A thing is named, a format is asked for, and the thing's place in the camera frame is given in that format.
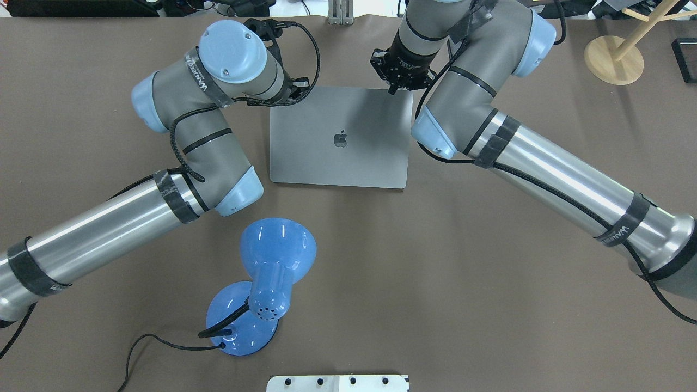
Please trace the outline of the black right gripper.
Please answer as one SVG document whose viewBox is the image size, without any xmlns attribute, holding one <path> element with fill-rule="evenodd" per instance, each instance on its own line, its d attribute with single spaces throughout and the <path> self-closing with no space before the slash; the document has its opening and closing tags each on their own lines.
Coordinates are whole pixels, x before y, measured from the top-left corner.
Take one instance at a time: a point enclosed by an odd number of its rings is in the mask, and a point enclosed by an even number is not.
<svg viewBox="0 0 697 392">
<path fill-rule="evenodd" d="M 421 56 L 408 51 L 376 48 L 371 55 L 370 64 L 381 80 L 390 85 L 388 94 L 394 96 L 399 89 L 415 91 L 430 87 L 434 82 L 430 65 L 435 56 L 434 53 Z"/>
</svg>

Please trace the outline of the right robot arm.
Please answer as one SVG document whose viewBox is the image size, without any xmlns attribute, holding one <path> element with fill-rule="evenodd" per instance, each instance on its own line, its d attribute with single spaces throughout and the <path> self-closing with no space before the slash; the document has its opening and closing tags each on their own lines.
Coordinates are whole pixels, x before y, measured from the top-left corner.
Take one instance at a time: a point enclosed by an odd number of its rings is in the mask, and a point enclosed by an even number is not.
<svg viewBox="0 0 697 392">
<path fill-rule="evenodd" d="M 605 247 L 628 244 L 657 287 L 694 300 L 695 220 L 671 215 L 565 149 L 493 107 L 511 75 L 529 75 L 550 52 L 556 29 L 517 1 L 410 1 L 384 58 L 396 88 L 429 75 L 447 41 L 460 43 L 412 127 L 412 136 L 436 156 L 462 153 L 476 166 L 513 167 L 577 201 L 604 220 L 598 223 L 568 201 L 498 169 L 496 173 L 581 226 Z"/>
</svg>

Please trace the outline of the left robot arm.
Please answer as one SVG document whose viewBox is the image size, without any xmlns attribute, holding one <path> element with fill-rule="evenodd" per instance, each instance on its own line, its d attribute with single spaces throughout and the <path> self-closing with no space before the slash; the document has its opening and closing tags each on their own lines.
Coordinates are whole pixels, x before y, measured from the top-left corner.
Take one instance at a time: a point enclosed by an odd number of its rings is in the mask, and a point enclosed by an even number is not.
<svg viewBox="0 0 697 392">
<path fill-rule="evenodd" d="M 28 23 L 2 39 L 2 327 L 263 194 L 222 113 L 287 102 L 289 78 L 256 30 L 221 20 L 175 43 L 137 26 Z"/>
</svg>

